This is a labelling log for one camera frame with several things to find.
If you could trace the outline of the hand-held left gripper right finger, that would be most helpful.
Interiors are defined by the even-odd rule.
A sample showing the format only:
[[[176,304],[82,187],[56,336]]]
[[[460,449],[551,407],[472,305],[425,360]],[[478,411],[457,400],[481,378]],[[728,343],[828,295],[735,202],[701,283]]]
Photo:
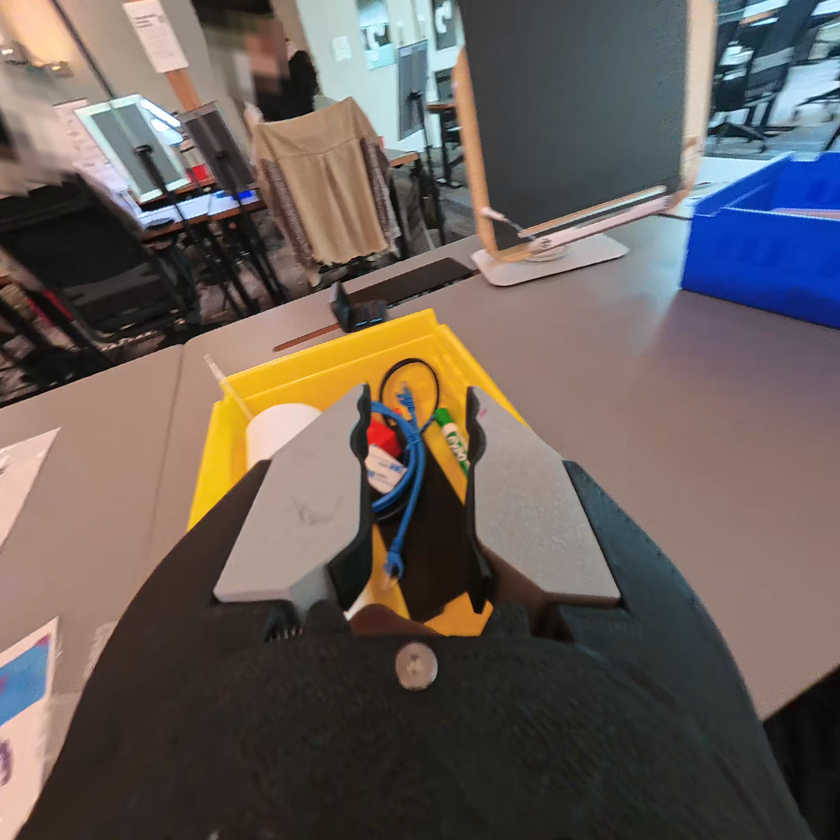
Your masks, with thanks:
[[[617,606],[620,591],[562,456],[481,387],[466,390],[465,427],[474,612],[497,595],[504,569],[549,604]]]

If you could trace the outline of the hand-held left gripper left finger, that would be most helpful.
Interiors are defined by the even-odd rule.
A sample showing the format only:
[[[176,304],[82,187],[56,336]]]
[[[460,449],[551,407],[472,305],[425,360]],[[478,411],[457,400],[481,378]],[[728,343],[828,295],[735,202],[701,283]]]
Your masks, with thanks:
[[[273,455],[215,584],[219,602],[351,609],[373,563],[370,421],[371,389],[356,385]]]

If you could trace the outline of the yellow plastic bin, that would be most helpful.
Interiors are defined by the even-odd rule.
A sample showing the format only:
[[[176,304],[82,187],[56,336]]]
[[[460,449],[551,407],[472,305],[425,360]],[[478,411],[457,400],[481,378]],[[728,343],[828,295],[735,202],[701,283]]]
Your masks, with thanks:
[[[481,387],[514,417],[523,417],[452,330],[431,309],[379,327],[301,350],[231,377],[234,389],[255,413],[282,403],[327,410],[354,386],[367,384],[371,398],[407,413],[396,397],[408,387],[423,433],[423,487],[402,547],[403,574],[389,582],[387,550],[397,534],[410,490],[376,517],[373,572],[363,602],[379,602],[442,635],[480,635],[492,607],[473,611],[467,594],[469,552],[463,520],[467,476],[457,465],[434,420],[445,407],[465,440],[466,390]]]

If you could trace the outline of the blue plastic bin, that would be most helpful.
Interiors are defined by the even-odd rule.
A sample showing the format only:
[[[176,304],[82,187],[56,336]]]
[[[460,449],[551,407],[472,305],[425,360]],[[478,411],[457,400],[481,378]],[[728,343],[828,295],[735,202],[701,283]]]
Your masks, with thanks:
[[[681,288],[839,328],[839,153],[784,155],[703,198]]]

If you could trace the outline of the green marker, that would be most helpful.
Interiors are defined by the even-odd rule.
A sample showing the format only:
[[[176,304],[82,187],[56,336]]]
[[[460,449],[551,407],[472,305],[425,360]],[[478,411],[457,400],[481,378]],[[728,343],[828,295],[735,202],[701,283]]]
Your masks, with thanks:
[[[466,476],[469,475],[469,458],[466,441],[447,408],[439,407],[434,411],[434,420],[451,451],[453,457]]]

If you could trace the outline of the black teal charging case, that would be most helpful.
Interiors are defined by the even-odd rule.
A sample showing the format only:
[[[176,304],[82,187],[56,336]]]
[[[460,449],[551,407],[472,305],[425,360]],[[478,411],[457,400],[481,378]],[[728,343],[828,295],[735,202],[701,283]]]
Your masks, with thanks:
[[[344,333],[356,333],[383,324],[387,320],[384,300],[352,302],[342,282],[336,280],[329,290],[329,307]]]

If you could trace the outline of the black desk mat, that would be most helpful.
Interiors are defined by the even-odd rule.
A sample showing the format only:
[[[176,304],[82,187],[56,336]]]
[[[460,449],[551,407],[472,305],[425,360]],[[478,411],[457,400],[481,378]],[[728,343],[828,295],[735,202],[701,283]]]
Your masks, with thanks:
[[[456,259],[444,257],[351,292],[350,305],[357,307],[371,302],[382,302],[388,308],[398,306],[468,279],[475,273],[476,269]]]

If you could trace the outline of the white paper sheet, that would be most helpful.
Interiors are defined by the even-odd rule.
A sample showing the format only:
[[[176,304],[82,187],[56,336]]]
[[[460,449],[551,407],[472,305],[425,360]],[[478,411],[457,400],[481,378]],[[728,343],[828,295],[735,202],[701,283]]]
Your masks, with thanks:
[[[1,545],[12,531],[59,432],[56,427],[1,448]]]

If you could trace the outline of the blue printed paper sheet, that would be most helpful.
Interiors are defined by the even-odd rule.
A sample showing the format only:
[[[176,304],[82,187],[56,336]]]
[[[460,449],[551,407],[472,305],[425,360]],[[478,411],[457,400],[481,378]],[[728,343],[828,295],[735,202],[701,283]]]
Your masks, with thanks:
[[[1,654],[3,830],[26,819],[42,787],[58,637],[56,616]]]

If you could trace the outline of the black office chair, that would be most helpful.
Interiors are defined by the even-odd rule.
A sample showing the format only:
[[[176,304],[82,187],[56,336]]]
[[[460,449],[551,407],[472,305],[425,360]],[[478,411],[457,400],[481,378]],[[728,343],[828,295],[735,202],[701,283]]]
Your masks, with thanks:
[[[190,261],[144,230],[80,175],[1,202],[2,256],[35,279],[26,295],[76,345],[36,342],[29,359],[58,382],[107,370],[99,348],[147,333],[184,343],[204,331]]]

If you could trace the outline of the beige fringed cloth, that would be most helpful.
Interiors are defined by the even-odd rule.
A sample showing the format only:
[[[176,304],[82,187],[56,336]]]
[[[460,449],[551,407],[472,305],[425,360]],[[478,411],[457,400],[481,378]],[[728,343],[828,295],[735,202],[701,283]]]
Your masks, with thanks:
[[[251,125],[259,192],[312,285],[321,269],[394,251],[391,164],[353,98]]]

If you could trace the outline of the black board on stand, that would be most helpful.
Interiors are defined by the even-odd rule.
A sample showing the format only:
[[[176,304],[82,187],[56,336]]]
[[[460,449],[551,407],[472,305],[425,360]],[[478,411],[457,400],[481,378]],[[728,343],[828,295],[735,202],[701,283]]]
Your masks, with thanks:
[[[711,1],[464,1],[454,68],[493,287],[620,259],[608,235],[679,205],[704,156]]]

